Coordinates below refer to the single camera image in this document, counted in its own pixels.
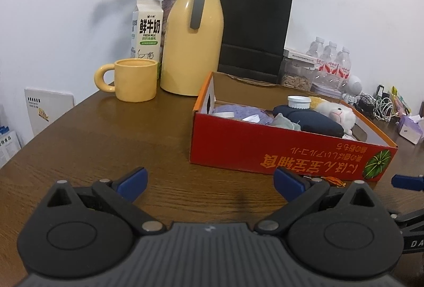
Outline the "navy zip pouch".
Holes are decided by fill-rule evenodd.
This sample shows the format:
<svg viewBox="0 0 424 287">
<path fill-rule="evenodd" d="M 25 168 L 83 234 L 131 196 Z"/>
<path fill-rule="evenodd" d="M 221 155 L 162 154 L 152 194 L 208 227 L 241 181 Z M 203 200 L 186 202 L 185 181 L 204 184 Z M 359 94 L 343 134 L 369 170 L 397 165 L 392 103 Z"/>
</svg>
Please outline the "navy zip pouch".
<svg viewBox="0 0 424 287">
<path fill-rule="evenodd" d="M 296 109 L 287 105 L 279 105 L 272 110 L 272 114 L 276 117 L 279 113 L 291 122 L 297 123 L 301 127 L 301 131 L 337 138 L 341 138 L 344 134 L 340 124 L 311 109 Z"/>
</svg>

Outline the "colourful snack packet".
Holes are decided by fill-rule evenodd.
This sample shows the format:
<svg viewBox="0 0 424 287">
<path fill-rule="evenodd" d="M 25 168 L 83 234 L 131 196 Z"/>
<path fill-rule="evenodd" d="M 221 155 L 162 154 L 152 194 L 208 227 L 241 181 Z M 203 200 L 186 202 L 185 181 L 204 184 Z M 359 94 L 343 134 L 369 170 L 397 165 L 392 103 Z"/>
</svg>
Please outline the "colourful snack packet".
<svg viewBox="0 0 424 287">
<path fill-rule="evenodd" d="M 395 86 L 391 88 L 391 97 L 396 116 L 408 116 L 411 114 L 411 108 Z"/>
</svg>

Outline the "water bottle left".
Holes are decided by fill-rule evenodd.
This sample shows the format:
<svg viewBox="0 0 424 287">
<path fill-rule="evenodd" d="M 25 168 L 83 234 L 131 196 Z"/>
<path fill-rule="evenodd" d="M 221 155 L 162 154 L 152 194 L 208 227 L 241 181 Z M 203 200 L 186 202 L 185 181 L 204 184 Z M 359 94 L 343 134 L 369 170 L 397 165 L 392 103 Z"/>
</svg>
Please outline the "water bottle left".
<svg viewBox="0 0 424 287">
<path fill-rule="evenodd" d="M 321 37 L 316 37 L 316 39 L 311 43 L 306 54 L 311 57 L 318 58 L 323 54 L 324 51 L 324 39 Z"/>
</svg>

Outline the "orange candy wrapper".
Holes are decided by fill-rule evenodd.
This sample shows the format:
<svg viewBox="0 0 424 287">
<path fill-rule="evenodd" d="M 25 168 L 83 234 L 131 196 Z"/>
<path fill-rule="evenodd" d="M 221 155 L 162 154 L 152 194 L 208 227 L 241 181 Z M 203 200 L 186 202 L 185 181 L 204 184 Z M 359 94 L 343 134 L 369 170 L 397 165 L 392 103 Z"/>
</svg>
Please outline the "orange candy wrapper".
<svg viewBox="0 0 424 287">
<path fill-rule="evenodd" d="M 346 186 L 345 182 L 334 176 L 322 176 L 321 179 L 325 180 L 333 187 L 344 188 Z"/>
</svg>

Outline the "water bottle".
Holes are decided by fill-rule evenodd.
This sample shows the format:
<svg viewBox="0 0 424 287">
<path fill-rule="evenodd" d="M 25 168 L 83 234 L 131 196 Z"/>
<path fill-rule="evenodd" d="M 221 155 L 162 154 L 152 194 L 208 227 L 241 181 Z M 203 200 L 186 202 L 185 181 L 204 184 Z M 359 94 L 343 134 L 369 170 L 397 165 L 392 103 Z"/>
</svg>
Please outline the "water bottle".
<svg viewBox="0 0 424 287">
<path fill-rule="evenodd" d="M 337 54 L 335 61 L 338 67 L 333 77 L 332 85 L 334 88 L 340 88 L 341 84 L 348 80 L 351 72 L 351 57 L 350 51 L 346 47 L 342 47 L 342 50 Z"/>
<path fill-rule="evenodd" d="M 321 37 L 316 37 L 316 39 L 311 43 L 306 54 L 311 57 L 318 58 L 323 54 L 324 51 L 324 39 Z"/>
<path fill-rule="evenodd" d="M 335 76 L 338 69 L 338 63 L 336 62 L 337 57 L 337 44 L 335 42 L 328 42 L 328 45 L 324 48 L 323 53 L 319 58 L 319 79 L 321 83 L 326 82 Z"/>
</svg>

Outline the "blue and white booklets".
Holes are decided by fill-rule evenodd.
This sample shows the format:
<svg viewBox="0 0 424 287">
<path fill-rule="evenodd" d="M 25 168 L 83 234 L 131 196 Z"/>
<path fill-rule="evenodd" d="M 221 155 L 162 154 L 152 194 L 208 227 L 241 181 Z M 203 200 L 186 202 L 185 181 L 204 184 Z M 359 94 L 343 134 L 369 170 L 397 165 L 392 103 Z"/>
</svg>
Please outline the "blue and white booklets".
<svg viewBox="0 0 424 287">
<path fill-rule="evenodd" d="M 0 168 L 2 168 L 21 149 L 16 132 L 8 126 L 0 128 Z"/>
</svg>

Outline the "yellow thermos jug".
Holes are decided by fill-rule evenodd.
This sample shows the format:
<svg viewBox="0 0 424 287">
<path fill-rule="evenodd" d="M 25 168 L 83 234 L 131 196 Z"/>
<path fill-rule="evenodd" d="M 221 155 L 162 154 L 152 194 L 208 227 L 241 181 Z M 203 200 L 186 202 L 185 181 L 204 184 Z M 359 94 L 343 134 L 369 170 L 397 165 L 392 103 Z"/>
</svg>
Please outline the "yellow thermos jug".
<svg viewBox="0 0 424 287">
<path fill-rule="evenodd" d="M 167 18 L 160 86 L 197 96 L 218 69 L 223 37 L 221 0 L 176 0 Z"/>
</svg>

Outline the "white and yellow plush hamster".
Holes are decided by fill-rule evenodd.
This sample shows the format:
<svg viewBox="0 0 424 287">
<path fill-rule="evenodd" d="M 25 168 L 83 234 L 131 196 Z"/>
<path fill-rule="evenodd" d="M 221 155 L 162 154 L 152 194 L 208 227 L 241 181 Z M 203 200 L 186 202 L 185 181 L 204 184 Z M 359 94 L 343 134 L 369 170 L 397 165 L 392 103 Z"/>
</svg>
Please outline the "white and yellow plush hamster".
<svg viewBox="0 0 424 287">
<path fill-rule="evenodd" d="M 332 103 L 323 98 L 311 97 L 310 109 L 337 122 L 342 126 L 345 134 L 352 134 L 352 129 L 356 124 L 356 115 L 350 107 L 341 103 Z"/>
</svg>

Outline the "water bottle middle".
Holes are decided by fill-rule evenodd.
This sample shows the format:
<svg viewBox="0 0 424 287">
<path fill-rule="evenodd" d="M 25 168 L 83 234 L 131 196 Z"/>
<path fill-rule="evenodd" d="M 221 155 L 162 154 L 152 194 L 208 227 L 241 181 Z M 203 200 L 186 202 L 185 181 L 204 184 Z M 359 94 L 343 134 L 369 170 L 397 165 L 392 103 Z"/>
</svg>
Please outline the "water bottle middle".
<svg viewBox="0 0 424 287">
<path fill-rule="evenodd" d="M 337 44 L 335 42 L 328 42 L 328 45 L 324 48 L 323 53 L 319 58 L 319 79 L 321 83 L 326 82 L 335 76 L 338 69 L 338 63 L 336 62 L 337 57 Z"/>
</svg>

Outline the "yellow ceramic mug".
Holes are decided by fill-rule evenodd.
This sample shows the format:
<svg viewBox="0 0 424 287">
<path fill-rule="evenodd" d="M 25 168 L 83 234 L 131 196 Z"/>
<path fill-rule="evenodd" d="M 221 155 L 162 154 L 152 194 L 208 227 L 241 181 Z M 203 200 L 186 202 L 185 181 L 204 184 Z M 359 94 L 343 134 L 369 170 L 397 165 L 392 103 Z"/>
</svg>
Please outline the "yellow ceramic mug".
<svg viewBox="0 0 424 287">
<path fill-rule="evenodd" d="M 106 84 L 104 75 L 113 71 L 113 85 Z M 152 100 L 157 93 L 158 62 L 152 59 L 120 59 L 105 64 L 94 74 L 96 87 L 128 103 Z"/>
</svg>

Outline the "purple drawstring cloth bag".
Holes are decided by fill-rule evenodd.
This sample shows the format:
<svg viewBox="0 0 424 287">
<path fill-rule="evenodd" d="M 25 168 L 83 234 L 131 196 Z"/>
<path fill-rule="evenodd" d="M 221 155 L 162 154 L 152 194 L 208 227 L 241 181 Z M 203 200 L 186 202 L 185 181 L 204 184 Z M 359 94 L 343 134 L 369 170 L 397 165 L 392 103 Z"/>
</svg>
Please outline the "purple drawstring cloth bag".
<svg viewBox="0 0 424 287">
<path fill-rule="evenodd" d="M 227 118 L 232 119 L 236 121 L 244 121 L 247 123 L 256 123 L 256 124 L 262 124 L 262 125 L 269 125 L 273 121 L 273 117 L 267 114 L 265 111 L 252 107 L 252 106 L 246 106 L 246 105 L 237 105 L 237 104 L 226 104 L 226 105 L 220 105 L 216 107 L 213 112 L 226 112 L 226 111 L 232 111 L 234 112 L 235 117 L 234 118 Z"/>
</svg>

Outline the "clear snack container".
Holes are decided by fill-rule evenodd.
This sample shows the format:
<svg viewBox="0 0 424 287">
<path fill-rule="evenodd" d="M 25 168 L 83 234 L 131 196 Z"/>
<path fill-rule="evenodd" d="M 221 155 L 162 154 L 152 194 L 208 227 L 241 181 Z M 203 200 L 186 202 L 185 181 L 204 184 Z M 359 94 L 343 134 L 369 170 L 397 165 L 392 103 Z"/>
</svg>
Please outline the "clear snack container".
<svg viewBox="0 0 424 287">
<path fill-rule="evenodd" d="M 279 72 L 281 86 L 302 91 L 310 91 L 316 77 L 316 57 L 284 50 Z"/>
</svg>

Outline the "white ribbed round knob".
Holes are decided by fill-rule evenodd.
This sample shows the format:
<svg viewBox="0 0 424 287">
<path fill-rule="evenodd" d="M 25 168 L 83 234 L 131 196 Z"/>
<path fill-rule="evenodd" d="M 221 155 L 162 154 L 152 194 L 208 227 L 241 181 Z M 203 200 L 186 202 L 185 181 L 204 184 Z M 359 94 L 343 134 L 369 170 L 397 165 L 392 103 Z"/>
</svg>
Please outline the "white ribbed round knob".
<svg viewBox="0 0 424 287">
<path fill-rule="evenodd" d="M 300 110 L 307 110 L 311 107 L 311 98 L 306 96 L 288 96 L 288 107 Z"/>
</svg>

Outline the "purple tissue pack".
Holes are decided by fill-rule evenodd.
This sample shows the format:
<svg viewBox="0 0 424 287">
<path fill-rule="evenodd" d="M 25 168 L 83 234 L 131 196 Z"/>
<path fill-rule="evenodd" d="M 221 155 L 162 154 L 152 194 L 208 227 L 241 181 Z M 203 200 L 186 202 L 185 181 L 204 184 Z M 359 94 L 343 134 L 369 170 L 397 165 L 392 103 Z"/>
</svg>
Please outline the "purple tissue pack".
<svg viewBox="0 0 424 287">
<path fill-rule="evenodd" d="M 420 115 L 402 116 L 397 126 L 399 135 L 414 145 L 423 141 L 423 117 Z"/>
</svg>

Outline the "black paper shopping bag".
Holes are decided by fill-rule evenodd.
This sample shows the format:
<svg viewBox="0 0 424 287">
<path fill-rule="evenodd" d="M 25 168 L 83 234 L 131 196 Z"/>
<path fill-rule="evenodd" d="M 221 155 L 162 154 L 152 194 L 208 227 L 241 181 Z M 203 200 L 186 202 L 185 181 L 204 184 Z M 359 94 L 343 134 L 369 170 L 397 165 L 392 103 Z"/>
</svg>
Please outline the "black paper shopping bag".
<svg viewBox="0 0 424 287">
<path fill-rule="evenodd" d="M 277 84 L 293 0 L 221 0 L 218 71 Z"/>
</svg>

